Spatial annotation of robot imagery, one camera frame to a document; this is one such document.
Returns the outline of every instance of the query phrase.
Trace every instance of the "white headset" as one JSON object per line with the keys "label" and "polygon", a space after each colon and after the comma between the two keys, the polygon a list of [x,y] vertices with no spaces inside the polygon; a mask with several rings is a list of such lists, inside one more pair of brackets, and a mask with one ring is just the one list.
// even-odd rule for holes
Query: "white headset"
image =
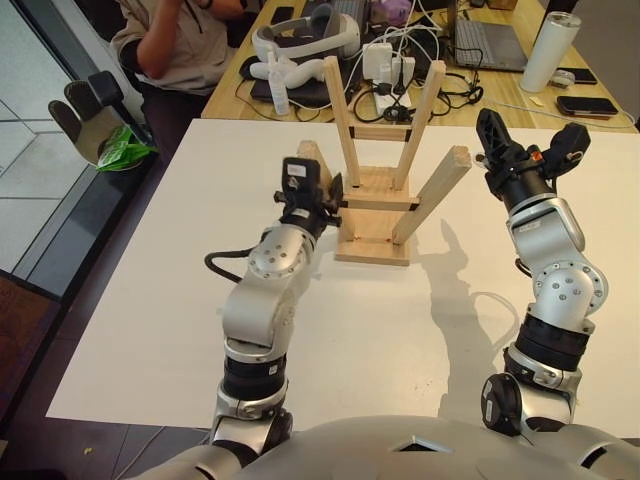
{"label": "white headset", "polygon": [[[310,28],[315,40],[295,47],[280,47],[275,37],[287,30]],[[316,7],[310,17],[296,18],[277,23],[270,27],[260,27],[251,36],[253,48],[258,58],[268,61],[269,52],[275,52],[276,58],[289,59],[308,57],[329,50],[338,49],[340,58],[354,55],[360,49],[360,28],[349,15],[336,12],[331,5],[324,3]]]}

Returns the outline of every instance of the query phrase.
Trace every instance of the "smartphone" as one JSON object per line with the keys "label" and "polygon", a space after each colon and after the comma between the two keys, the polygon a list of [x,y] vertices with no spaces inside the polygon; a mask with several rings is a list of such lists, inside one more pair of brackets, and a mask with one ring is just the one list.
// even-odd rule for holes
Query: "smartphone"
{"label": "smartphone", "polygon": [[293,16],[293,7],[278,7],[271,17],[271,25],[291,20]]}
{"label": "smartphone", "polygon": [[577,117],[612,117],[618,113],[608,98],[568,97],[560,95],[556,102],[565,115]]}
{"label": "smartphone", "polygon": [[558,67],[558,70],[564,70],[566,72],[571,72],[576,77],[576,84],[586,84],[586,85],[595,85],[598,83],[596,77],[594,77],[591,70],[588,68],[569,68],[569,67]]}

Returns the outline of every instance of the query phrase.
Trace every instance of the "plastic bag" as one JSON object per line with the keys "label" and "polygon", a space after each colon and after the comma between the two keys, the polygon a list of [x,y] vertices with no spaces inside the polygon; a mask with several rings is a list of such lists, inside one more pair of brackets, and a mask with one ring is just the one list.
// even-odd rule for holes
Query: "plastic bag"
{"label": "plastic bag", "polygon": [[114,128],[104,143],[96,170],[99,172],[128,170],[137,167],[142,159],[158,150],[137,142],[130,143],[133,133],[126,125]]}

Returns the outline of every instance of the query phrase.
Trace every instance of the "white table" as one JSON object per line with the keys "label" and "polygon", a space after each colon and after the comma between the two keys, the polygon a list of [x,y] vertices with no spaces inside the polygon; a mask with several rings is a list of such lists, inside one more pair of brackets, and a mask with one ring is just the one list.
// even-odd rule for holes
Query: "white table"
{"label": "white table", "polygon": [[[511,131],[541,147],[553,133]],[[335,125],[192,123],[49,416],[210,426],[223,371],[221,309],[233,284],[202,259],[254,245],[278,218],[281,205],[271,199],[282,158],[303,139],[318,142],[334,172],[344,170]],[[587,238],[585,253],[611,287],[591,317],[597,328],[580,364],[576,422],[638,437],[640,136],[594,133],[592,140],[582,164],[558,181]],[[453,144],[480,150],[471,128],[427,128],[413,192]],[[357,142],[361,164],[369,165],[394,164],[401,147]],[[327,230],[289,350],[286,406],[295,428],[383,413],[480,423],[480,388],[502,370],[501,348],[533,298],[531,280],[513,266],[506,215],[474,167],[419,228],[408,268],[335,262],[336,232]],[[244,272],[242,260],[226,265]]]}

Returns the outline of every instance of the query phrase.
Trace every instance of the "laptop keyboard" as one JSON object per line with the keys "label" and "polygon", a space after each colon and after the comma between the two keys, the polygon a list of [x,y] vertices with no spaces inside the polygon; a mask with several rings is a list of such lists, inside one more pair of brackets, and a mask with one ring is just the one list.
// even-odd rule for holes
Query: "laptop keyboard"
{"label": "laptop keyboard", "polygon": [[482,65],[494,65],[495,61],[487,43],[487,36],[481,23],[457,19],[456,21],[456,62],[462,65],[478,65],[480,52],[460,50],[460,48],[479,48],[482,50]]}

